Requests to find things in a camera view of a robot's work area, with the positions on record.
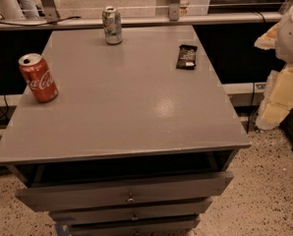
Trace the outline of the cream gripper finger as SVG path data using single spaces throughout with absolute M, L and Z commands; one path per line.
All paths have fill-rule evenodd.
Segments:
M 256 126 L 261 130 L 274 129 L 292 109 L 293 64 L 286 64 L 280 72 L 272 70 L 267 78 Z
M 255 47 L 263 50 L 274 49 L 278 27 L 279 23 L 276 23 L 267 32 L 258 37 L 255 41 Z

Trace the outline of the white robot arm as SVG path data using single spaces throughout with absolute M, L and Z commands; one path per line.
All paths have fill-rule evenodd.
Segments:
M 268 76 L 256 119 L 259 129 L 271 130 L 293 109 L 293 4 L 279 23 L 256 40 L 255 47 L 274 49 L 276 57 L 285 62 L 280 72 L 271 72 Z

